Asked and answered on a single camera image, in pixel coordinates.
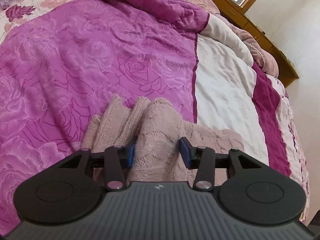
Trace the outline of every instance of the bed sheet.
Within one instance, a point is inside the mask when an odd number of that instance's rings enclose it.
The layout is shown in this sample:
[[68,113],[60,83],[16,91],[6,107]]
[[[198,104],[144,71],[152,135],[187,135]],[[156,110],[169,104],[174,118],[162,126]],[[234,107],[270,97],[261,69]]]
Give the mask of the bed sheet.
[[244,44],[247,45],[257,65],[261,67],[265,73],[270,74],[274,77],[278,77],[279,69],[274,57],[267,51],[263,50],[250,33],[237,28],[233,24],[229,23],[227,19],[222,17],[220,15],[218,7],[214,4],[214,2],[212,2],[212,0],[187,1],[196,4],[204,11],[209,12],[210,14],[222,20],[244,42]]
[[77,150],[113,93],[129,107],[165,97],[185,120],[237,132],[246,153],[309,195],[284,87],[194,4],[16,0],[0,12],[0,35],[0,234],[19,223],[18,184]]

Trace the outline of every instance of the magenta bedspread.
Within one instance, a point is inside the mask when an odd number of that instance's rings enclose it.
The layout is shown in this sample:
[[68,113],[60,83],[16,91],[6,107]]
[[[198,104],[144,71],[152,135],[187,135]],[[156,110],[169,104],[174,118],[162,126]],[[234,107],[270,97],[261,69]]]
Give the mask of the magenta bedspread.
[[185,0],[76,0],[14,28],[0,48],[0,233],[15,188],[77,149],[112,94],[165,97],[193,121],[196,33]]

